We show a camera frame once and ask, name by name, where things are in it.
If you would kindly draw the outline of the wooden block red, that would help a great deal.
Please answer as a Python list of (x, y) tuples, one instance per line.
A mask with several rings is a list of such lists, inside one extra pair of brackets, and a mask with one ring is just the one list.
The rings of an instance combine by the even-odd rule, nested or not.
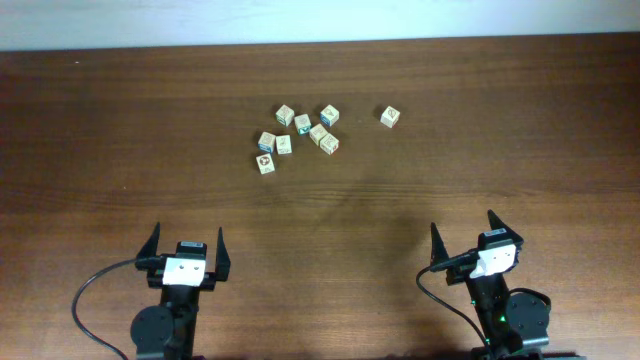
[(328, 155), (332, 155), (339, 148), (340, 142), (332, 134), (327, 134), (320, 140), (319, 144), (320, 148), (325, 153), (327, 153)]

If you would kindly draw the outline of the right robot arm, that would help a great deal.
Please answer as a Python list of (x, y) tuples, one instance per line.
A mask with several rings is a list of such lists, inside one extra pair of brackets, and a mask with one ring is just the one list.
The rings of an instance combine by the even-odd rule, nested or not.
[(479, 320), (472, 328), (483, 343), (472, 350), (475, 359), (540, 359), (541, 348), (549, 344), (551, 300), (532, 289), (507, 286), (504, 275), (518, 265), (524, 239), (493, 211), (487, 217), (490, 229), (479, 234), (477, 246), (456, 256), (448, 254), (432, 224), (427, 270), (444, 271), (449, 286), (466, 285)]

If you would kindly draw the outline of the wooden block green letter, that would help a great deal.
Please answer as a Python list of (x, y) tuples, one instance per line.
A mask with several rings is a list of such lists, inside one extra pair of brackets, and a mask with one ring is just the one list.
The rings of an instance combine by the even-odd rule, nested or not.
[(311, 121), (307, 114), (295, 116), (294, 123), (299, 135), (308, 134), (311, 130)]

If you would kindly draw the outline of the wooden block plain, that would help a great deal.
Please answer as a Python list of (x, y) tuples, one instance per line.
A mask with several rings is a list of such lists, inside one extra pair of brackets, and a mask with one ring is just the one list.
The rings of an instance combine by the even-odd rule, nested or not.
[(292, 153), (291, 137), (289, 135), (281, 135), (276, 137), (276, 151), (279, 155), (287, 155)]

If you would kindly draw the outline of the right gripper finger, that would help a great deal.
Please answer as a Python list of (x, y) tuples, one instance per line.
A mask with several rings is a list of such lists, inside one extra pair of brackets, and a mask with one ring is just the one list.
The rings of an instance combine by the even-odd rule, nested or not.
[(432, 222), (430, 225), (431, 234), (431, 264), (439, 264), (449, 259), (448, 252), (444, 245), (444, 241), (440, 235), (437, 225)]
[(504, 221), (502, 221), (493, 210), (489, 209), (487, 211), (487, 216), (489, 226), (491, 228), (491, 234), (514, 233), (514, 231)]

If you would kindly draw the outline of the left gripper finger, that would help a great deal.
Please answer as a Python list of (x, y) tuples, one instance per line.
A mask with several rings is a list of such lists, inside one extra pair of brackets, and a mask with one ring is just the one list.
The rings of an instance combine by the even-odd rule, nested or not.
[(153, 231), (149, 237), (149, 239), (145, 242), (145, 244), (141, 247), (139, 252), (136, 255), (137, 260), (155, 257), (157, 253), (157, 247), (160, 238), (160, 223), (157, 222), (153, 228)]
[(231, 260), (227, 251), (223, 229), (219, 228), (216, 246), (216, 260), (215, 260), (215, 279), (217, 281), (227, 281), (231, 269)]

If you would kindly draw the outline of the wooden block yellow centre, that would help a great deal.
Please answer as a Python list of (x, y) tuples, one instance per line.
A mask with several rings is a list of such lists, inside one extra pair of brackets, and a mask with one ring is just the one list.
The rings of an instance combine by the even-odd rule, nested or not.
[(322, 124), (317, 124), (311, 128), (309, 136), (316, 146), (320, 145), (321, 140), (328, 135), (328, 131)]

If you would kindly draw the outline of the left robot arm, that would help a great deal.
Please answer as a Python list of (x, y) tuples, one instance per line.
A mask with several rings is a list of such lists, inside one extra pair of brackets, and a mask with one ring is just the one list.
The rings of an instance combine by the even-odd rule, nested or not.
[(138, 312), (130, 327), (138, 359), (193, 359), (197, 316), (202, 292), (212, 292), (228, 280), (231, 260), (223, 230), (217, 233), (215, 264), (206, 269), (208, 247), (180, 241), (173, 254), (157, 252), (160, 226), (136, 255), (134, 266), (146, 273), (148, 287), (161, 291), (157, 305)]

